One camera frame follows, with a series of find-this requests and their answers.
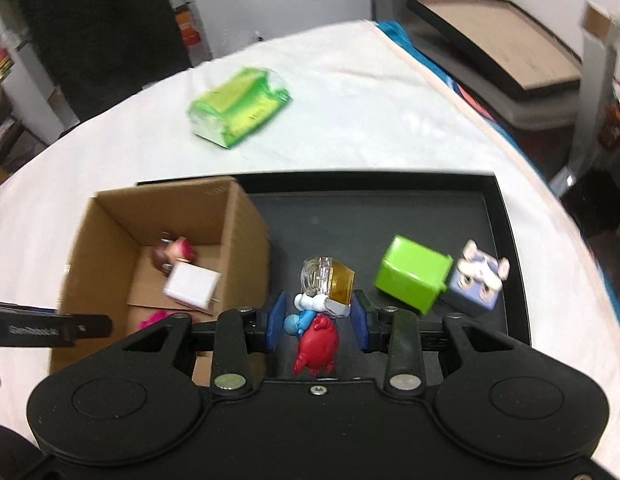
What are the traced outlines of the white charger block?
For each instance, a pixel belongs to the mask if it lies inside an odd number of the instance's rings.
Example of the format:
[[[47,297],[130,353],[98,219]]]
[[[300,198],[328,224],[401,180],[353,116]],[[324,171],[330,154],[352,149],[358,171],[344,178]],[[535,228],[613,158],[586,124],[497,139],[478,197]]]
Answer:
[[[217,271],[179,261],[167,278],[164,294],[182,306],[209,311],[220,278]]]

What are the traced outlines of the red blue figure toy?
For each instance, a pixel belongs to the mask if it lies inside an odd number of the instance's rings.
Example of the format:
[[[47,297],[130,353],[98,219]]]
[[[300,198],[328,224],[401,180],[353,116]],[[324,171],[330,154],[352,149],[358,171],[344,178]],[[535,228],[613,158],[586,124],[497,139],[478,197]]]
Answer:
[[[287,315],[284,330],[298,341],[293,373],[330,374],[339,347],[336,321],[348,318],[356,274],[329,256],[307,259],[300,272],[295,312]]]

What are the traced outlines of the pink bear figurine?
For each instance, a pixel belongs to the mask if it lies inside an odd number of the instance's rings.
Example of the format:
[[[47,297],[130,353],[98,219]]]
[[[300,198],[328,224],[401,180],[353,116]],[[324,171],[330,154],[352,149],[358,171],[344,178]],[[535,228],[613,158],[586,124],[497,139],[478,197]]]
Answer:
[[[150,261],[153,267],[168,276],[178,262],[196,263],[197,254],[195,248],[184,236],[173,236],[163,232],[159,242],[150,253]]]

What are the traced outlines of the brown cardboard box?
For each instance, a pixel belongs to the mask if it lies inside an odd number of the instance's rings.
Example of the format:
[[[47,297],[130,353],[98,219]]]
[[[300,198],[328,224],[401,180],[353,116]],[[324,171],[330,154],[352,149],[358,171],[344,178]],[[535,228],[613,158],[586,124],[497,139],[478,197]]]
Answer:
[[[144,184],[89,200],[70,253],[60,312],[104,314],[106,338],[52,351],[59,372],[176,311],[196,322],[269,296],[270,236],[231,177]]]

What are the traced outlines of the green cube toy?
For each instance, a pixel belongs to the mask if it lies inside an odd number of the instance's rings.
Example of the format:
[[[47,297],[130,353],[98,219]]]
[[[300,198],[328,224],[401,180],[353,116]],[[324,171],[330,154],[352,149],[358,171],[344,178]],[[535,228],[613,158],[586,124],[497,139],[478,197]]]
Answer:
[[[453,258],[396,235],[380,260],[374,285],[422,315],[447,290]]]

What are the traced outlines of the lavender bunny cube toy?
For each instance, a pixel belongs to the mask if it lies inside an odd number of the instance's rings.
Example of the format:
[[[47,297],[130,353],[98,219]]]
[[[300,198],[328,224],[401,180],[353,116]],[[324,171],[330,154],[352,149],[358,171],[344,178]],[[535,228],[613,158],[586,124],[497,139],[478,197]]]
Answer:
[[[471,316],[492,312],[510,270],[508,258],[493,257],[468,240],[452,266],[441,299],[455,311]]]

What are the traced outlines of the black shallow tray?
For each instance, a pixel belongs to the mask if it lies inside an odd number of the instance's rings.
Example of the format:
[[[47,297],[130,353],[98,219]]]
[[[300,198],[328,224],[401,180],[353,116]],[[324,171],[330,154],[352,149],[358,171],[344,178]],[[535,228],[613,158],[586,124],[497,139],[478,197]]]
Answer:
[[[458,258],[468,240],[508,258],[510,275],[496,308],[481,322],[530,341],[522,270],[496,177],[432,172],[303,171],[240,174],[238,184],[270,233],[267,301],[287,297],[286,315],[300,289],[304,260],[331,256],[356,274],[354,286],[373,307],[400,307],[375,278],[390,242],[401,235]]]

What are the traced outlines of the green tissue pack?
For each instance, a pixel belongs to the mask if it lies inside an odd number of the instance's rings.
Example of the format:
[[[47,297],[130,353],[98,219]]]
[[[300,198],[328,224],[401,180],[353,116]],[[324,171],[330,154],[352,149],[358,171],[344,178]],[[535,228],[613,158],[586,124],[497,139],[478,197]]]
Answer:
[[[292,97],[272,70],[244,67],[188,107],[191,132],[220,148],[243,142],[275,117]]]

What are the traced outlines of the black framed board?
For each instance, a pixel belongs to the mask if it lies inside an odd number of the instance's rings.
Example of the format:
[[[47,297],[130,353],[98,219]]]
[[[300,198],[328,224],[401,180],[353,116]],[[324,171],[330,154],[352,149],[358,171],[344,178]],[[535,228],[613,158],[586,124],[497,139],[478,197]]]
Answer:
[[[406,7],[513,99],[580,85],[581,62],[574,51],[511,1],[406,0]]]

